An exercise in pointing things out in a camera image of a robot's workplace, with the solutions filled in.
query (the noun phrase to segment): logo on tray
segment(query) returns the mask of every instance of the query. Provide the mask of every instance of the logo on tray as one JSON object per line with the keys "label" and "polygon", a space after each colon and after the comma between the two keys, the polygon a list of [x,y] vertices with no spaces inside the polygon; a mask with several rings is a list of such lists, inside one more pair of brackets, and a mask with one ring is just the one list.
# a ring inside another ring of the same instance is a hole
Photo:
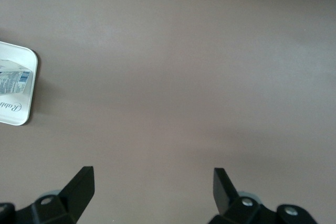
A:
{"label": "logo on tray", "polygon": [[18,103],[18,102],[14,102],[13,104],[6,103],[6,102],[0,102],[0,108],[10,109],[14,112],[18,112],[22,109],[22,105],[21,103]]}

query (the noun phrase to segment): barcode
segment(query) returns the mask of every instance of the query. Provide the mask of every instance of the barcode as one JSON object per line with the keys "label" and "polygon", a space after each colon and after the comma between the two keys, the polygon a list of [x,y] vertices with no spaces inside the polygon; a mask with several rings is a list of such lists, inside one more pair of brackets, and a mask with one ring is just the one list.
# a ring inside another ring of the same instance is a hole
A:
{"label": "barcode", "polygon": [[29,77],[29,72],[26,72],[26,71],[23,72],[22,75],[21,75],[21,77],[20,77],[19,82],[26,82],[27,79],[28,79],[28,77]]}

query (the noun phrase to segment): black metal bracket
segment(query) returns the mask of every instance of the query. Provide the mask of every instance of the black metal bracket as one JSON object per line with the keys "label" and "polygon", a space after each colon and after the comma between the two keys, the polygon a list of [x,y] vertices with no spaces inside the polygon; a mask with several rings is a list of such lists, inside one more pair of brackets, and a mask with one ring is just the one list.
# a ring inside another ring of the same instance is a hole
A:
{"label": "black metal bracket", "polygon": [[213,193],[219,215],[209,224],[317,224],[299,206],[281,205],[273,212],[253,198],[239,196],[223,168],[214,170]]}
{"label": "black metal bracket", "polygon": [[83,167],[58,195],[40,197],[15,211],[0,203],[0,224],[75,224],[95,193],[93,167]]}

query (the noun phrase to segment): white tray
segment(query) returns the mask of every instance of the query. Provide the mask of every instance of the white tray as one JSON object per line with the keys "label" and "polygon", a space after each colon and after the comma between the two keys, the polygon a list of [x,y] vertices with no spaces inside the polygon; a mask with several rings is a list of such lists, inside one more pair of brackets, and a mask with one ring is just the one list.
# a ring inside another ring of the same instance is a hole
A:
{"label": "white tray", "polygon": [[0,95],[0,122],[22,125],[29,118],[37,70],[37,57],[28,48],[0,41],[0,59],[11,60],[31,70],[23,93]]}

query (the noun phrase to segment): table surface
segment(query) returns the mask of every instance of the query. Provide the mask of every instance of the table surface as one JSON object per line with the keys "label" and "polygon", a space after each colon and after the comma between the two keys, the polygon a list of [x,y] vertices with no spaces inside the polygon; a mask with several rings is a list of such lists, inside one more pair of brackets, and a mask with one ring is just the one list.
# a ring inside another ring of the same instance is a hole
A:
{"label": "table surface", "polygon": [[78,223],[207,223],[214,167],[271,210],[333,223],[336,0],[0,0],[39,59],[32,113],[0,125],[0,201],[94,166]]}

